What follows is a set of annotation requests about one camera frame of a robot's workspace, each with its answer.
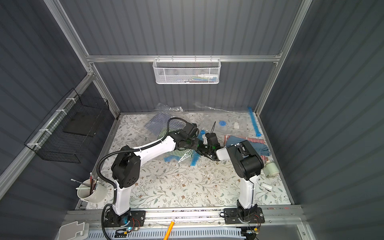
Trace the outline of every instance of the blue and white striped cloth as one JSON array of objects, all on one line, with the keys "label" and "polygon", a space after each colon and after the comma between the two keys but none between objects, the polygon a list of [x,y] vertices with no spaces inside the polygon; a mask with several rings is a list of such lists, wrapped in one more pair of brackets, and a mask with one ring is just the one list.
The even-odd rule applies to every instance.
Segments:
[{"label": "blue and white striped cloth", "polygon": [[[144,127],[148,129],[151,133],[158,136],[160,132],[167,127],[168,120],[172,116],[167,113],[159,113],[156,116],[154,116]],[[171,120],[169,123],[169,128],[172,129],[180,129],[184,127],[184,123],[180,122],[176,119]]]}]

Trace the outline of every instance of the white container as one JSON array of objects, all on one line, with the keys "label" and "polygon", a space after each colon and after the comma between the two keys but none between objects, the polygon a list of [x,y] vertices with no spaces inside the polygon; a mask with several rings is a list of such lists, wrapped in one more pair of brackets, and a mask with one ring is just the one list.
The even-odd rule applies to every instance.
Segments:
[{"label": "white container", "polygon": [[[91,180],[87,179],[83,183],[90,185]],[[78,189],[77,196],[82,201],[98,203],[98,202],[101,202],[107,196],[107,188],[98,182],[96,185],[95,191],[91,195],[89,195],[89,189]]]},{"label": "white container", "polygon": [[158,84],[217,84],[220,78],[220,59],[212,61],[153,61]]}]

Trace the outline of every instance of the orange stick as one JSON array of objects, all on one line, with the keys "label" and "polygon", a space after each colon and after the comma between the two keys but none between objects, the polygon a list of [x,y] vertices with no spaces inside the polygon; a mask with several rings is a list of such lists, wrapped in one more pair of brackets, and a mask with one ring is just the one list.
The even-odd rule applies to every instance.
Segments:
[{"label": "orange stick", "polygon": [[168,231],[167,231],[167,234],[166,234],[165,237],[164,237],[164,240],[168,240],[169,235],[170,235],[170,232],[172,231],[172,227],[173,227],[174,224],[175,224],[175,220],[172,220],[172,221],[170,222],[170,225],[169,225],[169,227],[168,227]]}]

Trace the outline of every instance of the robotic arm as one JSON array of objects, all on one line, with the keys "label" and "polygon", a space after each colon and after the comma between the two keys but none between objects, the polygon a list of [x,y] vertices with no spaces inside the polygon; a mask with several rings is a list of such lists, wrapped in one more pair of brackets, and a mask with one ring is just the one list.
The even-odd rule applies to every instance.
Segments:
[{"label": "robotic arm", "polygon": [[[197,138],[199,130],[196,124],[189,123],[181,118],[171,118],[170,120],[172,119],[182,120],[186,123],[186,126],[183,129],[172,132],[167,130],[167,134],[162,139],[140,147],[130,148],[129,146],[124,146],[120,151],[105,156],[98,163],[97,173],[99,177],[112,184],[112,181],[106,179],[100,173],[100,166],[107,157],[118,154],[112,165],[112,177],[114,179],[112,185],[115,188],[114,203],[112,204],[114,213],[109,211],[109,216],[106,218],[113,219],[116,222],[115,226],[129,226],[131,218],[129,199],[132,187],[139,179],[140,167],[163,153],[175,149],[193,149],[201,156],[205,156],[213,161],[231,160],[236,174],[241,178],[240,196],[236,211],[229,211],[225,214],[226,217],[233,215],[232,217],[241,222],[248,222],[247,215],[249,216],[252,213],[251,216],[253,216],[257,212],[254,188],[257,176],[264,167],[260,156],[248,141],[223,148],[218,143],[216,134],[212,132],[205,134],[207,144],[204,144],[202,140]],[[167,129],[169,129],[170,120],[168,121]]]}]

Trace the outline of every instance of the white wire mesh basket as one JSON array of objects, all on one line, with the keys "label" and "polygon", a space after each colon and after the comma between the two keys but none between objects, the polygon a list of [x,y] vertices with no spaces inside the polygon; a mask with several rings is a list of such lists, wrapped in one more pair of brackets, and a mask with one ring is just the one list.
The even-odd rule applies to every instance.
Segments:
[{"label": "white wire mesh basket", "polygon": [[221,62],[165,62],[154,60],[153,70],[158,84],[217,84]]}]

